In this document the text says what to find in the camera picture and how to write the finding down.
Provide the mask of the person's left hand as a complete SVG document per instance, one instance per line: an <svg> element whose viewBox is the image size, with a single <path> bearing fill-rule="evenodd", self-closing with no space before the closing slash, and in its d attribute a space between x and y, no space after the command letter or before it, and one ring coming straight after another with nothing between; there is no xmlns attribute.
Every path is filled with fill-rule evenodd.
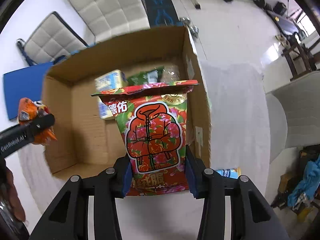
<svg viewBox="0 0 320 240"><path fill-rule="evenodd" d="M1 157L1 184L7 189L7 196L14 216L25 222L25 211L18 197L16 187L14 185L14 177L12 172L7 168L4 158Z"/></svg>

